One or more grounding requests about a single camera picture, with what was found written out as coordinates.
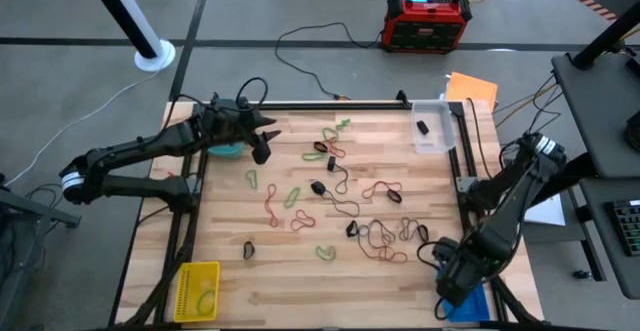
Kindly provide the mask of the blue plastic basket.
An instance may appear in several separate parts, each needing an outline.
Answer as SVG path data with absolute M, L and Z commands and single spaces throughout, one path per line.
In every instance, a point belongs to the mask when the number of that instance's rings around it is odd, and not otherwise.
M 441 306 L 444 309 L 446 320 L 452 323 L 490 320 L 488 302 L 482 285 L 477 286 L 461 306 L 454 307 L 446 300 L 442 301 Z

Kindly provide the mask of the white paper sheet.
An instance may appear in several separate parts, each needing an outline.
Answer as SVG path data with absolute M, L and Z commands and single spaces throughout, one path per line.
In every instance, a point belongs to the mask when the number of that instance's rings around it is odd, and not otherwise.
M 530 223 L 564 227 L 566 220 L 562 208 L 561 196 L 556 194 L 536 206 L 530 207 L 525 213 L 524 220 Z

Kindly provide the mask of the black stand pole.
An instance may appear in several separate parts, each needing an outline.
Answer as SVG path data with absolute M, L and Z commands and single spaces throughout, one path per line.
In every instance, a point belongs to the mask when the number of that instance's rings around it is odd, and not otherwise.
M 621 40 L 635 26 L 640 24 L 640 0 L 636 1 L 605 31 L 588 44 L 581 52 L 571 58 L 571 63 L 579 70 L 588 70 L 596 58 Z

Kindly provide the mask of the orange paper folder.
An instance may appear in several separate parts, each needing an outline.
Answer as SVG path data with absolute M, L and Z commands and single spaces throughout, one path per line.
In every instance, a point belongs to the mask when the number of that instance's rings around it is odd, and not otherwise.
M 479 78 L 458 72 L 452 72 L 444 98 L 446 100 L 461 101 L 466 98 L 484 100 L 489 109 L 494 111 L 497 101 L 498 85 Z

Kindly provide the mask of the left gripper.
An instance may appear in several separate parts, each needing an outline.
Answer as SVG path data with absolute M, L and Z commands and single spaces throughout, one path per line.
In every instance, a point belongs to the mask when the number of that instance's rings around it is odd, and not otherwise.
M 281 130 L 258 133 L 257 129 L 276 123 L 264 116 L 257 106 L 247 99 L 214 98 L 209 103 L 198 104 L 198 149 L 236 142 L 249 144 L 253 160 L 262 165 L 271 156 L 268 142 L 281 134 Z

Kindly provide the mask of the black equipment stand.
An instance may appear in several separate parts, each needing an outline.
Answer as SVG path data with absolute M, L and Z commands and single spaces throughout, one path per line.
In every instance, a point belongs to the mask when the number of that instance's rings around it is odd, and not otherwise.
M 79 226 L 80 216 L 56 208 L 61 200 L 52 184 L 20 196 L 0 173 L 0 331 L 11 327 L 28 275 L 44 262 L 44 238 L 57 225 Z

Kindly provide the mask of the teal plastic basket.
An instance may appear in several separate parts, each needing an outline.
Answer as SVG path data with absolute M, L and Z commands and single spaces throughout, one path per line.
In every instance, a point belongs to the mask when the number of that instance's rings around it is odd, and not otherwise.
M 230 143 L 219 146 L 212 146 L 207 149 L 209 155 L 224 158 L 224 159 L 238 159 L 245 150 L 245 144 L 243 142 Z

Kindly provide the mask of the black keyboard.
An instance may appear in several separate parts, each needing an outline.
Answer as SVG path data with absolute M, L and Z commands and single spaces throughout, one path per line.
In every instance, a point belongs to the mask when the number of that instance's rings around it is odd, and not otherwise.
M 608 202 L 606 207 L 625 254 L 640 256 L 640 199 Z

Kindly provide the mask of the thin dark rubber band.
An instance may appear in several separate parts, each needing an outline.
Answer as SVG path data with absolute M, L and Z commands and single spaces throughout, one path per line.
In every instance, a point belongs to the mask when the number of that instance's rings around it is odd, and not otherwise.
M 393 262 L 396 252 L 392 248 L 396 236 L 377 219 L 357 228 L 358 246 L 369 259 Z
M 402 241 L 409 241 L 418 235 L 420 237 L 421 224 L 418 220 L 409 217 L 403 217 L 401 219 L 401 228 L 398 237 Z
M 338 164 L 335 164 L 333 166 L 333 171 L 334 172 L 339 172 L 339 173 L 341 173 L 343 175 L 342 180 L 339 181 L 336 184 L 335 191 L 338 194 L 341 194 L 341 195 L 346 194 L 348 192 L 348 181 L 349 181 L 349 173 L 348 173 L 348 171 L 344 167 L 342 167 L 342 166 L 340 166 Z
M 352 200 L 340 200 L 336 198 L 330 191 L 325 191 L 322 195 L 324 200 L 328 200 L 333 205 L 334 209 L 351 218 L 357 218 L 360 216 L 360 205 Z

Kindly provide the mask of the clear plastic bin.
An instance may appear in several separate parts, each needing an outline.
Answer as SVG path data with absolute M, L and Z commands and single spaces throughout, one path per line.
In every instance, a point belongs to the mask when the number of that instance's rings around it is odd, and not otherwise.
M 413 143 L 418 154 L 447 153 L 455 146 L 453 122 L 449 104 L 443 100 L 415 100 L 411 107 Z M 429 128 L 422 135 L 416 122 L 422 120 Z

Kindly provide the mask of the yellow plastic basket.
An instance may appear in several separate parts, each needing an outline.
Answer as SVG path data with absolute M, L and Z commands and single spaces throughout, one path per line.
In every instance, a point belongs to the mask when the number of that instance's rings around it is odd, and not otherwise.
M 219 300 L 220 264 L 217 261 L 184 263 L 179 269 L 173 320 L 176 323 L 214 321 Z M 200 296 L 213 289 L 217 294 L 216 309 L 209 317 L 197 314 Z

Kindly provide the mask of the red black power station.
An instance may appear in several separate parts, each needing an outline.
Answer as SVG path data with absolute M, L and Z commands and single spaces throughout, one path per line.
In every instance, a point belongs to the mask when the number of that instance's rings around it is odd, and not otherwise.
M 448 54 L 472 19 L 468 0 L 387 0 L 382 48 Z

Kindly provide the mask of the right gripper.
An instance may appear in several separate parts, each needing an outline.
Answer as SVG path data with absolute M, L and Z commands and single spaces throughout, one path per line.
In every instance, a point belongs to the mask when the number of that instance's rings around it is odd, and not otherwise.
M 479 258 L 468 247 L 460 246 L 448 237 L 441 237 L 436 242 L 432 255 L 442 261 L 436 277 L 437 293 L 451 305 L 461 306 L 483 278 Z

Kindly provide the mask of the black side table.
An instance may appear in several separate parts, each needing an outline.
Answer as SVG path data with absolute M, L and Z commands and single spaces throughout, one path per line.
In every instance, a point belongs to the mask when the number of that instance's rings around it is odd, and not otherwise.
M 609 215 L 615 201 L 640 201 L 640 152 L 625 141 L 627 120 L 640 111 L 640 77 L 623 55 L 604 55 L 588 70 L 568 56 L 552 59 L 595 175 L 578 181 L 622 294 L 640 299 L 640 256 L 625 254 Z

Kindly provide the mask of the black and white pole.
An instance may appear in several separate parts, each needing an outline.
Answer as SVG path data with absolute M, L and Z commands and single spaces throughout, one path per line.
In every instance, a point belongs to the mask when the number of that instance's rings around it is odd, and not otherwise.
M 144 72 L 158 72 L 175 59 L 174 45 L 154 31 L 135 0 L 100 0 L 136 49 L 134 63 Z

